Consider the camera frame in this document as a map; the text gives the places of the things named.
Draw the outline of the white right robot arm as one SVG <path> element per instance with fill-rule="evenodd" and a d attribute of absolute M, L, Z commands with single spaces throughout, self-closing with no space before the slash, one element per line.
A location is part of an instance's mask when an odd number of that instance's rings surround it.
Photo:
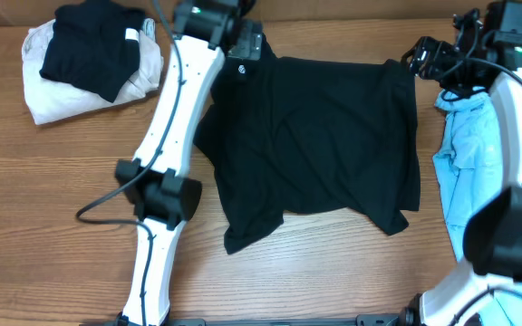
<path fill-rule="evenodd" d="M 404 308 L 400 325 L 522 325 L 522 1 L 453 20 L 402 56 L 439 83 L 447 113 L 434 165 L 456 267 Z"/>

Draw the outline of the black t-shirt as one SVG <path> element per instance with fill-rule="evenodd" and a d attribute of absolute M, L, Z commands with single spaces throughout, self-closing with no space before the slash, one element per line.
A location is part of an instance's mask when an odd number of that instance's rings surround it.
<path fill-rule="evenodd" d="M 194 138 L 214 168 L 235 254 L 273 233 L 285 212 L 341 208 L 386 235 L 421 200 L 413 76 L 399 63 L 229 58 Z"/>

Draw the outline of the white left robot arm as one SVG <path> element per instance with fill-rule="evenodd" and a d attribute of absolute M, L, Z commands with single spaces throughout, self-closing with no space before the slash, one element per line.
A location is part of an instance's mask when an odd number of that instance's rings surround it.
<path fill-rule="evenodd" d="M 169 27 L 169 63 L 148 131 L 115 177 L 133 205 L 137 251 L 119 325 L 163 325 L 176 248 L 202 193 L 189 178 L 193 139 L 209 90 L 227 57 L 256 60 L 262 26 L 252 1 L 181 1 Z"/>

